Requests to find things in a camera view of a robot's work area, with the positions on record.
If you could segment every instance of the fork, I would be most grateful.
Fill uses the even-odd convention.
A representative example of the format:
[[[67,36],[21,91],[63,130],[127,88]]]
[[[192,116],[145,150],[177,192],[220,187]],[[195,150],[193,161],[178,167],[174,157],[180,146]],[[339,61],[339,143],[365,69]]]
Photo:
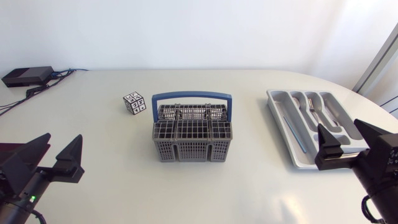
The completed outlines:
[[[313,107],[311,98],[308,99],[308,104],[310,105],[310,112],[311,112],[312,116],[315,118],[315,120],[318,122],[318,124],[323,125],[322,121],[319,119],[319,116]]]

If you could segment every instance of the router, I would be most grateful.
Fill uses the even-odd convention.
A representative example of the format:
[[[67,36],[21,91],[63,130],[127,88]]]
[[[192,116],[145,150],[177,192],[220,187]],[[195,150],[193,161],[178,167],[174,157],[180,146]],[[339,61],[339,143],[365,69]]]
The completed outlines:
[[[16,68],[1,80],[7,87],[46,85],[51,80],[51,73],[53,72],[51,66]]]

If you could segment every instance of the green led light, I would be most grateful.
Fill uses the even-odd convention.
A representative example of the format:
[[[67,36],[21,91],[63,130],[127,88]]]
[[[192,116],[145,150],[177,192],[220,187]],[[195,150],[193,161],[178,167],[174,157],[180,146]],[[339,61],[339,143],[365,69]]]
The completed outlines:
[[[35,199],[36,199],[36,196],[32,195],[32,196],[30,197],[30,200],[29,200],[29,201],[30,201],[31,203],[33,203],[33,202],[35,201]]]

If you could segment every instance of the black device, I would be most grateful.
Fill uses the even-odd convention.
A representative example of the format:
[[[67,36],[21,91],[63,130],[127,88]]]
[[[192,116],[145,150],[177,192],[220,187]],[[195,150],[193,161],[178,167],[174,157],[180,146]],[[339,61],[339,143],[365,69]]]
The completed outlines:
[[[372,223],[398,223],[398,134],[356,119],[355,126],[369,149],[355,157],[341,158],[340,142],[318,125],[319,152],[315,163],[319,170],[350,168],[368,193],[362,202],[362,211]],[[372,199],[382,216],[375,219],[366,201]]]
[[[51,66],[16,68],[1,80],[7,87],[46,85],[54,72]]]
[[[40,219],[34,207],[49,184],[78,183],[84,174],[81,135],[56,156],[53,167],[37,167],[50,137],[47,133],[26,144],[0,143],[0,223],[25,223],[31,213]]]

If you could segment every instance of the white wall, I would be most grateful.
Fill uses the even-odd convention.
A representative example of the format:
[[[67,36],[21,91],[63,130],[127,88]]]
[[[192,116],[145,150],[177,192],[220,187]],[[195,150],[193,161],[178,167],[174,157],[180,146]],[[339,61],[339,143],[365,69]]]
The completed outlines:
[[[359,80],[397,0],[2,0],[0,76],[17,67],[264,68]]]

